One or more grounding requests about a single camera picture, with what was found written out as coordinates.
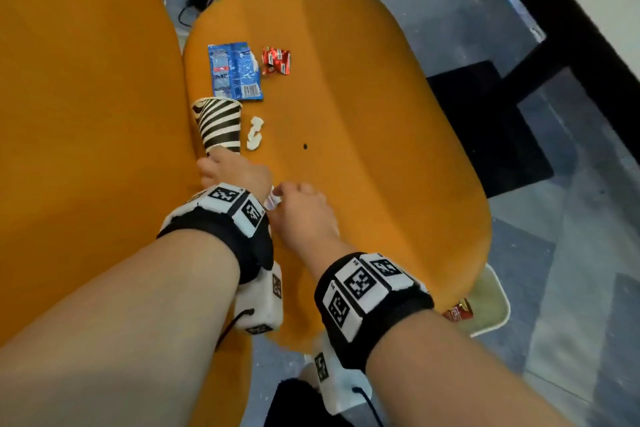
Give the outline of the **person's right forearm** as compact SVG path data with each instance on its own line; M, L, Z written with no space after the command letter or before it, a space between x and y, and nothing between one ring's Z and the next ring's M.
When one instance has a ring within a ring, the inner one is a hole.
M573 427L484 347L431 310L394 325L366 376L396 427Z

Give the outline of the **red wrapper in bin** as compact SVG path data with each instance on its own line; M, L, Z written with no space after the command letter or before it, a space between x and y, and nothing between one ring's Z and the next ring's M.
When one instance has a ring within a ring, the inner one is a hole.
M474 311L468 299L463 298L452 308L442 312L442 316L452 323L459 323L474 318Z

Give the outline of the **person's black trouser leg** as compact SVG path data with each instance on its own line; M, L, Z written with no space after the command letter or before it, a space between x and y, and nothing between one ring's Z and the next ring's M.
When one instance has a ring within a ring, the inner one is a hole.
M354 427L341 415L331 415L321 394L308 382L291 378L280 382L264 427Z

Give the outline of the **red candy wrapper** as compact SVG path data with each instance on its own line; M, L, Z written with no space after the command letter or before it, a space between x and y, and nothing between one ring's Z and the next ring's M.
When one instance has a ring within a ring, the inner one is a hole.
M262 75L279 73L290 75L291 52L270 46L262 49Z

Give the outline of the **person's right hand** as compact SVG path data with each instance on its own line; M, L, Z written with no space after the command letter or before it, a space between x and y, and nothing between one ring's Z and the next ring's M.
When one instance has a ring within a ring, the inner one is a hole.
M307 199L282 199L269 213L271 228L318 280L338 259L356 249L340 237L332 207L322 192Z

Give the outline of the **oval orange upholstered seat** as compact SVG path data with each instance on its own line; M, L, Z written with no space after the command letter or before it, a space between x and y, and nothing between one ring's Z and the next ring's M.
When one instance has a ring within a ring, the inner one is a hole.
M492 240L481 182L404 32L380 0L217 0L183 52L189 103L212 95L207 47L247 42L291 52L290 75L261 79L244 102L243 155L276 183L327 197L340 235L381 253L452 308L484 269ZM246 149L251 119L260 147Z

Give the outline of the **torn white paper piece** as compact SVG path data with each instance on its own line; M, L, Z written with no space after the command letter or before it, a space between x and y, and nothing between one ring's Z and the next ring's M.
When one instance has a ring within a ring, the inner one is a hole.
M260 147L262 140L261 130L264 126L264 120L258 116L254 116L251 119L251 128L247 135L246 149L248 151L255 151Z

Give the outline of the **black wall beam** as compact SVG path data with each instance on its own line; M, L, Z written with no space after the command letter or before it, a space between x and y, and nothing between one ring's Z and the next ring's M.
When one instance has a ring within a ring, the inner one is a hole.
M546 38L484 96L515 107L569 68L640 165L640 79L576 0L520 0Z

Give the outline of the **person's left hand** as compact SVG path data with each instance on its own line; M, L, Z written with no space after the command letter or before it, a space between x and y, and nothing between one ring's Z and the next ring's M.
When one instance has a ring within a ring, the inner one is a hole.
M273 175L262 164L253 164L246 157L223 146L214 146L207 157L196 162L203 188L228 183L244 188L264 204L273 188Z

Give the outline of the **blue snack packet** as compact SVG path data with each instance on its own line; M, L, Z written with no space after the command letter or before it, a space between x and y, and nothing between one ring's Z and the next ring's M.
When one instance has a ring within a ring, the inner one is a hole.
M262 101L260 66L247 42L207 47L213 95L238 101Z

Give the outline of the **white waste bin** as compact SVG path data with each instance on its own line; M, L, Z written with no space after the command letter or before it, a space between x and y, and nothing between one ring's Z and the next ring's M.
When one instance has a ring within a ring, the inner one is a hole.
M465 298L471 304L474 318L454 324L469 337L494 332L508 322L511 305L491 265L485 265Z

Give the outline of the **person's left forearm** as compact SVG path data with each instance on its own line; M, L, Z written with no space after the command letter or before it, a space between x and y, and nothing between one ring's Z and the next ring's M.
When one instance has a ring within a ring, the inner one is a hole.
M0 427L186 427L238 284L205 232L144 247L0 348Z

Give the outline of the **large orange upholstered seat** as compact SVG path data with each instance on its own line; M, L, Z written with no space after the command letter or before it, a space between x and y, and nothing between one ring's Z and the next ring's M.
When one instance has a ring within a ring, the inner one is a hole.
M1 346L202 190L191 122L161 0L0 0ZM237 427L236 355L213 352L189 424Z

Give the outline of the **black white striped paper cup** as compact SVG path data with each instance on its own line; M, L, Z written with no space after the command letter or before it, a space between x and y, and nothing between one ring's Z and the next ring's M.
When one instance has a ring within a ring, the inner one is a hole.
M201 98L192 103L191 111L207 156L218 146L241 153L242 109L240 101L225 97Z

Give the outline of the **black wristband with marker tags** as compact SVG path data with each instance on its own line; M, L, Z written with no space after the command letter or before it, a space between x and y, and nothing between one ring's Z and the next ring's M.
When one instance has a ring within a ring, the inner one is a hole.
M393 326L435 308L426 286L381 253L337 259L319 279L314 301L340 364L363 373Z
M203 231L223 242L238 261L240 285L273 269L268 214L245 188L220 183L200 191L167 215L156 238L178 230Z

